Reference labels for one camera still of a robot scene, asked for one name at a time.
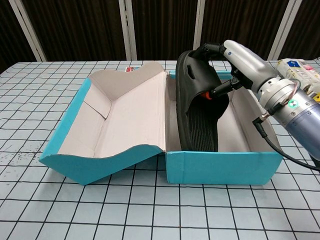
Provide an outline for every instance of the black grid line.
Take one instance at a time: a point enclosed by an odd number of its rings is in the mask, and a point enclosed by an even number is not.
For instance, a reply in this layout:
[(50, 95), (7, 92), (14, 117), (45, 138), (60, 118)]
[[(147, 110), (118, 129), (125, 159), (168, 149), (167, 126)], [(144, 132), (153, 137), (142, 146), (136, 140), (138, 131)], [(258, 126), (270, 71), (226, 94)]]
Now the black grid line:
[(155, 207), (156, 207), (156, 193), (157, 193), (157, 176), (158, 176), (158, 164), (159, 164), (159, 155), (156, 156), (156, 170), (155, 170), (155, 181), (154, 181), (154, 196), (153, 196), (153, 209), (152, 209), (152, 228), (151, 228), (151, 236), (150, 240), (153, 238), (154, 233), (154, 222), (155, 222)]
[[(31, 140), (29, 139), (28, 141), (32, 142), (38, 142), (39, 140)], [(7, 154), (15, 154), (17, 153), (16, 151), (1, 151), (1, 153), (7, 153)], [(36, 151), (19, 151), (18, 152), (19, 154), (30, 154), (30, 153), (37, 153)], [(10, 165), (10, 166), (15, 166), (15, 167), (25, 167), (26, 165)], [(33, 166), (33, 167), (37, 167), (37, 168), (45, 168), (46, 166)], [(137, 168), (136, 170), (142, 170), (142, 171), (150, 171), (150, 172), (154, 172), (155, 170), (153, 169), (144, 169), (144, 168)], [(132, 169), (123, 169), (122, 171), (132, 171)], [(166, 171), (165, 169), (158, 169), (159, 172), (164, 172)], [(283, 174), (283, 175), (291, 175), (290, 172), (277, 172), (277, 174)], [(320, 174), (317, 174), (317, 173), (302, 173), (302, 172), (295, 172), (293, 173), (294, 175), (302, 175), (302, 176), (319, 176)], [(0, 180), (0, 183), (1, 182), (16, 182), (16, 181), (3, 181), (3, 180)], [(36, 181), (20, 181), (20, 182), (26, 182), (26, 183), (37, 183)], [(90, 183), (91, 185), (100, 185), (100, 183)], [(149, 185), (135, 185), (135, 186), (142, 186), (142, 187), (147, 187)], [(162, 186), (162, 187), (166, 187), (166, 188), (175, 188), (175, 186)], [(194, 189), (199, 189), (201, 188), (200, 186), (181, 186), (181, 188), (194, 188)], [(214, 189), (214, 188), (218, 188), (218, 189), (221, 189), (223, 188), (222, 186), (221, 187), (214, 187), (214, 186), (204, 186), (205, 189)], [(229, 186), (229, 189), (248, 189), (246, 187), (232, 187), (232, 186)], [(268, 190), (268, 189), (265, 189), (265, 188), (255, 188), (256, 189), (261, 189), (261, 190)]]
[[(0, 223), (38, 223), (42, 224), (44, 223), (43, 221), (32, 221), (32, 220), (21, 220), (21, 221), (14, 221), (14, 220), (0, 220)], [(50, 223), (50, 224), (79, 224), (79, 225), (93, 225), (96, 226), (96, 223), (91, 223), (91, 222), (68, 222), (68, 221), (46, 221), (45, 223)], [(121, 227), (145, 227), (145, 228), (151, 228), (152, 225), (135, 225), (135, 224), (113, 224), (113, 223), (99, 223), (99, 226), (121, 226)], [(207, 227), (200, 227), (200, 226), (166, 226), (166, 225), (159, 225), (156, 226), (157, 228), (170, 228), (170, 229), (204, 229), (206, 230)], [(214, 229), (214, 230), (248, 230), (248, 231), (263, 231), (261, 229), (256, 229), (256, 228), (229, 228), (229, 227), (209, 227), (209, 229)], [(266, 229), (268, 232), (285, 232), (285, 233), (292, 233), (291, 230), (277, 230), (277, 229)], [(315, 233), (319, 234), (319, 231), (302, 231), (302, 230), (295, 230), (294, 233)]]
[(179, 184), (179, 187), (178, 187), (178, 190), (179, 190), (179, 240), (182, 239), (182, 236), (181, 236), (181, 226), (182, 226), (182, 221), (181, 221), (181, 188), (180, 188), (180, 184)]
[(98, 222), (97, 222), (97, 225), (95, 227), (94, 234), (93, 234), (93, 239), (95, 239), (95, 236), (96, 236), (97, 230), (98, 230), (98, 226), (100, 224), (100, 218), (101, 218), (102, 211), (103, 211), (103, 209), (105, 207), (105, 202), (106, 202), (106, 198), (107, 198), (107, 194), (108, 194), (108, 189), (109, 189), (109, 186), (110, 186), (109, 184), (110, 184), (111, 178), (112, 178), (112, 175), (110, 176), (109, 181), (108, 181), (108, 185), (106, 186), (106, 191), (105, 191), (105, 194), (104, 194), (103, 203), (102, 203), (102, 207), (101, 207), (101, 210), (100, 210)]
[[(10, 165), (10, 167), (26, 167), (27, 165)], [(30, 166), (32, 168), (45, 168), (45, 166)], [(290, 175), (288, 173), (282, 173), (282, 172), (277, 172), (275, 173), (276, 175)], [(16, 181), (13, 181), (13, 180), (8, 180), (8, 181), (0, 181), (0, 183), (38, 183), (38, 181), (25, 181), (25, 180), (16, 180)], [(47, 184), (54, 184), (54, 183), (57, 183), (55, 181), (43, 181), (43, 183), (47, 183)], [(76, 182), (66, 182), (70, 185), (79, 185), (78, 183)], [(106, 185), (105, 183), (90, 183), (90, 185)], [(131, 185), (129, 184), (113, 184), (113, 183), (110, 183), (109, 184), (110, 186), (128, 186), (130, 187)], [(141, 185), (141, 184), (135, 184), (134, 185), (135, 187), (150, 187), (150, 185)], [(158, 185), (158, 187), (162, 187), (162, 188), (177, 188), (177, 186), (173, 185), (173, 186), (170, 186), (170, 185)], [(190, 189), (201, 189), (201, 187), (197, 187), (197, 186), (181, 186), (181, 188), (190, 188)], [(205, 189), (226, 189), (226, 187), (207, 187), (205, 186), (204, 187)], [(237, 189), (237, 190), (248, 190), (250, 188), (247, 188), (247, 187), (230, 187), (228, 186), (228, 189)], [(263, 188), (263, 187), (255, 187), (254, 190), (264, 190), (264, 191), (274, 191), (275, 189), (270, 189), (270, 188)], [(299, 189), (280, 189), (281, 191), (300, 191)], [(319, 190), (313, 190), (313, 189), (302, 189), (302, 191), (306, 191), (306, 192), (319, 192)]]
[(266, 237), (267, 240), (269, 240), (269, 237), (268, 237), (268, 235), (267, 235), (267, 231), (266, 231), (266, 228), (265, 228), (265, 224), (264, 224), (264, 221), (263, 221), (263, 219), (262, 219), (262, 217), (261, 217), (261, 213), (260, 213), (260, 210), (259, 210), (259, 207), (258, 207), (257, 199), (256, 199), (256, 197), (255, 197), (255, 194), (254, 194), (254, 191), (253, 191), (251, 185), (250, 185), (250, 190), (251, 190), (251, 194), (252, 194), (253, 199), (254, 199), (254, 204), (255, 204), (255, 206), (256, 206), (257, 212), (258, 212), (258, 214), (259, 214), (259, 218), (260, 218), (260, 221), (261, 221), (261, 224), (262, 224), (262, 227), (263, 227), (263, 231), (264, 231), (265, 237)]
[(233, 210), (234, 207), (232, 206), (232, 202), (231, 202), (231, 197), (230, 197), (230, 192), (229, 192), (228, 186), (226, 186), (226, 191), (227, 191), (228, 198), (229, 198), (229, 204), (230, 204), (230, 209), (231, 209), (231, 213), (232, 213), (233, 224), (234, 224), (234, 227), (235, 227), (236, 235), (238, 237), (238, 240), (240, 240), (239, 232), (238, 232), (238, 228), (237, 228), (237, 223), (236, 223), (236, 218), (235, 218), (235, 213), (234, 213), (234, 210)]
[[(6, 198), (3, 200), (11, 200), (11, 201), (21, 201), (25, 202), (26, 199), (15, 199), (15, 198)], [(28, 200), (29, 202), (52, 202), (53, 200), (37, 200), (37, 199), (30, 199)], [(54, 200), (55, 203), (81, 203), (81, 204), (105, 204), (105, 202), (102, 201), (78, 201), (78, 200)], [(203, 208), (205, 207), (204, 205), (193, 205), (193, 204), (188, 204), (188, 205), (179, 205), (179, 204), (160, 204), (160, 203), (125, 203), (125, 202), (108, 202), (108, 205), (138, 205), (138, 206), (163, 206), (163, 207), (199, 207)], [(230, 206), (224, 206), (224, 205), (207, 205), (206, 207), (210, 208), (225, 208), (229, 209)], [(233, 209), (270, 209), (270, 210), (311, 210), (311, 211), (320, 211), (320, 208), (299, 208), (299, 207), (268, 207), (268, 206), (233, 206)]]
[(208, 240), (211, 240), (210, 231), (209, 231), (209, 220), (208, 220), (207, 203), (206, 203), (206, 193), (205, 193), (205, 188), (204, 188), (203, 184), (202, 184), (202, 192), (203, 192), (203, 204), (204, 204), (204, 210), (205, 210), (206, 226), (208, 228)]
[(125, 237), (125, 231), (126, 231), (127, 219), (128, 219), (128, 213), (129, 213), (129, 207), (130, 207), (129, 203), (130, 203), (130, 200), (131, 200), (132, 188), (134, 187), (135, 173), (136, 173), (136, 166), (134, 166), (134, 170), (133, 170), (133, 176), (132, 176), (132, 182), (131, 182), (131, 186), (130, 186), (130, 194), (129, 194), (129, 199), (128, 199), (128, 205), (127, 205), (127, 208), (126, 208), (125, 219), (124, 219), (122, 240), (124, 240), (124, 237)]

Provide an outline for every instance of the black cable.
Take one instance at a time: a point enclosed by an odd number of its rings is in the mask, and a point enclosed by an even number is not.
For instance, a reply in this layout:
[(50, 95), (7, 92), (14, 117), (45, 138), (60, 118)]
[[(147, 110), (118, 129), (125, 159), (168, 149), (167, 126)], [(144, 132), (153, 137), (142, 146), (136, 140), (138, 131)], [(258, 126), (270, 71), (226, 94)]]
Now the black cable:
[(289, 159), (290, 161), (300, 165), (300, 166), (303, 166), (307, 169), (311, 169), (311, 170), (316, 170), (316, 171), (320, 171), (320, 167), (316, 167), (316, 166), (312, 166), (312, 165), (309, 165), (307, 163), (304, 163), (304, 162), (301, 162), (291, 156), (289, 156), (288, 154), (286, 154), (284, 151), (282, 151), (281, 149), (279, 149), (278, 147), (276, 147), (271, 141), (270, 139), (266, 136), (264, 137), (264, 140), (270, 145), (270, 147), (275, 150), (278, 154), (284, 156), (285, 158)]
[(313, 161), (314, 165), (315, 165), (316, 167), (320, 168), (320, 161), (316, 160), (316, 159), (315, 159), (313, 156), (311, 156), (310, 154), (309, 154), (309, 156), (310, 156), (311, 160)]
[(264, 140), (269, 144), (269, 146), (275, 150), (278, 154), (282, 155), (283, 157), (289, 159), (290, 161), (303, 166), (307, 169), (311, 169), (311, 170), (315, 170), (315, 171), (319, 171), (320, 172), (320, 167), (318, 166), (312, 166), (310, 164), (301, 162), (295, 158), (293, 158), (292, 156), (286, 154), (284, 151), (282, 151), (280, 148), (278, 148), (277, 146), (275, 146), (270, 139), (268, 138), (267, 133), (264, 130), (264, 127), (261, 125), (261, 123), (263, 122), (263, 120), (260, 117), (257, 117), (255, 120), (252, 121), (253, 125), (255, 126), (255, 128), (257, 129), (257, 131), (260, 133), (261, 137), (264, 138)]

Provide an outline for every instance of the cardboard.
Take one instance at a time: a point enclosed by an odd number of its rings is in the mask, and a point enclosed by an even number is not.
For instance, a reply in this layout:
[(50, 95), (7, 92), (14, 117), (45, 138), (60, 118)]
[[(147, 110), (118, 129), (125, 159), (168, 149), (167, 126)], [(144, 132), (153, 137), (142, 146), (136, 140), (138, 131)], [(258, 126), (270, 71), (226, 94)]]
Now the cardboard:
[[(131, 72), (93, 73), (40, 162), (83, 185), (162, 152), (169, 183), (264, 184), (271, 178), (282, 157), (252, 124), (262, 109), (250, 91), (229, 94), (218, 121), (219, 152), (181, 151), (175, 92), (175, 75), (156, 62)], [(270, 123), (263, 124), (278, 144)]]

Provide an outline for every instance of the black slipper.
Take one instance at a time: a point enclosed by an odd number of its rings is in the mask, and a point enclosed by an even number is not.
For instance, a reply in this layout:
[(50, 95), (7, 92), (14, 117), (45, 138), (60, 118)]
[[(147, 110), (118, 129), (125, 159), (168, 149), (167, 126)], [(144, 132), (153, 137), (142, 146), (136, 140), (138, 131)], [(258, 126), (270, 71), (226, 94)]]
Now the black slipper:
[(200, 94), (215, 89), (221, 81), (208, 61), (181, 54), (176, 65), (176, 115), (183, 151), (217, 152), (218, 119), (229, 104), (227, 94), (207, 99)]

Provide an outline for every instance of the label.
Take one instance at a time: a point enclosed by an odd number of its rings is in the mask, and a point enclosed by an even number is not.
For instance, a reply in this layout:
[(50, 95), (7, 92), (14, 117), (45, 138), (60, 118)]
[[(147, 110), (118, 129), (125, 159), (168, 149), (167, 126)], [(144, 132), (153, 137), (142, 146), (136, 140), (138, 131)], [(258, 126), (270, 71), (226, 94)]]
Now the label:
[(140, 68), (139, 66), (127, 66), (126, 68), (125, 68), (125, 71), (126, 72), (132, 72), (133, 70), (136, 70), (136, 69), (138, 69), (138, 68)]
[(297, 61), (288, 61), (287, 64), (292, 68), (300, 68), (299, 63)]
[(289, 106), (289, 108), (294, 109), (294, 108), (296, 108), (296, 107), (299, 106), (299, 103), (298, 103), (297, 100), (291, 99), (291, 100), (288, 102), (288, 106)]

